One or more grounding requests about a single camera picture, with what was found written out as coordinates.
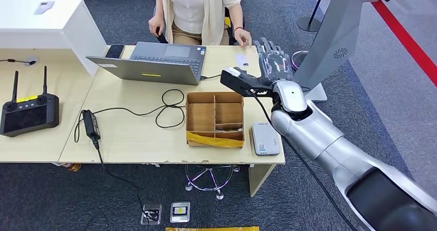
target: red stripe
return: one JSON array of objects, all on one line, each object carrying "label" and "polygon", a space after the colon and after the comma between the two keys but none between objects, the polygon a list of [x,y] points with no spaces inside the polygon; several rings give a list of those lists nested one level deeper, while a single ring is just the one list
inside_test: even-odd
[{"label": "red stripe", "polygon": [[382,19],[387,23],[389,28],[395,34],[397,39],[401,44],[407,49],[408,53],[413,57],[414,61],[419,64],[425,74],[437,87],[437,66],[435,63],[426,55],[422,48],[414,41],[414,39],[408,34],[404,27],[399,23],[399,21],[390,12],[387,6],[381,1],[372,3],[376,11],[382,17]]}]

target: laptop keyboard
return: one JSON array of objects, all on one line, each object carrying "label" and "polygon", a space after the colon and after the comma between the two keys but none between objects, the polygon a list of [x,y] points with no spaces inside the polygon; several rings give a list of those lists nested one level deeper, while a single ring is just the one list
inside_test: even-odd
[{"label": "laptop keyboard", "polygon": [[162,57],[142,57],[136,56],[131,58],[133,60],[143,60],[143,61],[151,61],[151,62],[164,62],[164,63],[185,63],[189,64],[191,70],[193,71],[195,76],[199,75],[200,70],[200,60],[189,60],[189,59],[176,59],[176,58],[162,58]]}]

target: desk leg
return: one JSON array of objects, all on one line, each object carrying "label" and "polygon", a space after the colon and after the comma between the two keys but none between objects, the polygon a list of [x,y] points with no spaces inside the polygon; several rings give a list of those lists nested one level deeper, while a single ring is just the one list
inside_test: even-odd
[{"label": "desk leg", "polygon": [[257,164],[249,168],[250,196],[255,196],[275,166],[276,164]]}]

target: khaki pants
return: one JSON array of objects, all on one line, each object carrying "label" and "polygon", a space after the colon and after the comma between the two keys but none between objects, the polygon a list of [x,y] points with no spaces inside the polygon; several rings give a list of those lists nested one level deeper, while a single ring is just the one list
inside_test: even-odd
[{"label": "khaki pants", "polygon": [[[223,30],[223,37],[220,45],[229,45],[229,35],[227,31],[228,25],[225,25]],[[182,31],[179,27],[173,23],[173,43],[175,44],[187,44],[187,45],[202,45],[202,34],[191,34],[186,31]]]}]

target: bracelet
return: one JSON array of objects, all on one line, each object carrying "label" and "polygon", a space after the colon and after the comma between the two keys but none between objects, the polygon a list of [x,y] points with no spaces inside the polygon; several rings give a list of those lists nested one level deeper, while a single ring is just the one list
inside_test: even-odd
[{"label": "bracelet", "polygon": [[236,28],[234,28],[233,32],[235,32],[237,29],[242,29],[242,30],[244,30],[241,26],[237,26]]}]

